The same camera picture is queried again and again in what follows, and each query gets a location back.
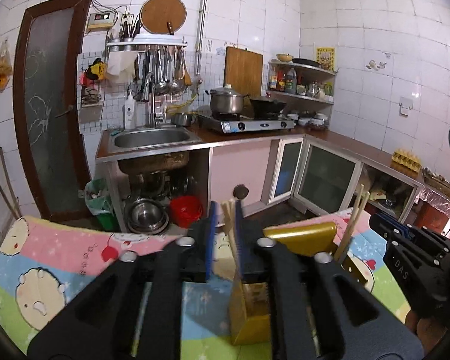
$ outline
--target silver screw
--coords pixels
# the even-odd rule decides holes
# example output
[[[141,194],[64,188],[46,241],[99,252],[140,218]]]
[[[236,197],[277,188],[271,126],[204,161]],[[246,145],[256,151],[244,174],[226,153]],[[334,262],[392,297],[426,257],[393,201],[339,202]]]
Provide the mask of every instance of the silver screw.
[[[321,251],[313,256],[314,260],[320,264],[327,264],[333,260],[333,257],[330,256],[327,252]]]
[[[137,253],[132,250],[128,250],[120,256],[121,261],[124,263],[132,263],[137,259]]]
[[[185,236],[177,239],[175,242],[180,246],[192,246],[195,243],[195,240],[192,237]]]
[[[276,241],[268,237],[262,237],[257,239],[257,245],[262,248],[271,248],[272,246],[275,246],[275,244]]]

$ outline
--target wall pipe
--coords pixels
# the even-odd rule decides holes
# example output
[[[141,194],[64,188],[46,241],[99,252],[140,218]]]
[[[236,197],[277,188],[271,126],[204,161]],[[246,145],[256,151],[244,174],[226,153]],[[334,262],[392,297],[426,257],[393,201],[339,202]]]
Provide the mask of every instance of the wall pipe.
[[[205,11],[207,9],[207,0],[200,1],[200,11],[199,11],[199,24],[197,33],[197,43],[195,43],[195,69],[194,76],[200,74],[200,64],[202,63],[202,45],[203,45],[203,30],[205,28]]]

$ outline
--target door handle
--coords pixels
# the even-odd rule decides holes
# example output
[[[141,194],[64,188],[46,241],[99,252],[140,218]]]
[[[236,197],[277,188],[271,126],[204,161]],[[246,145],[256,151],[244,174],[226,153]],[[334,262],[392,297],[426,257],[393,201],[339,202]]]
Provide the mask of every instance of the door handle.
[[[75,109],[75,106],[72,105],[72,104],[70,104],[65,112],[62,112],[61,114],[58,114],[58,115],[55,116],[55,117],[61,117],[61,116],[64,116],[64,115],[66,115],[66,114],[72,112],[74,109]]]

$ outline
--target yellow bowl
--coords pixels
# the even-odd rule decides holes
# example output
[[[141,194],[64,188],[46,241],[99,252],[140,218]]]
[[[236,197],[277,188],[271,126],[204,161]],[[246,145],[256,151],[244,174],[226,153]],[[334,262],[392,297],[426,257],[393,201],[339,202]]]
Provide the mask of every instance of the yellow bowl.
[[[291,62],[293,56],[291,56],[290,54],[277,54],[277,58],[281,62]]]

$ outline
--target gas stove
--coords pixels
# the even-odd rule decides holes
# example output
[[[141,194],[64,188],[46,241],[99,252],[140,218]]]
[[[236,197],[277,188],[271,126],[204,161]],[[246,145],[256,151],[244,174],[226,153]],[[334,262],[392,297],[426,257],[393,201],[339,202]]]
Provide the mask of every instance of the gas stove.
[[[277,117],[275,120],[253,119],[244,115],[198,114],[200,127],[222,133],[252,132],[266,130],[291,130],[295,128],[293,120]]]

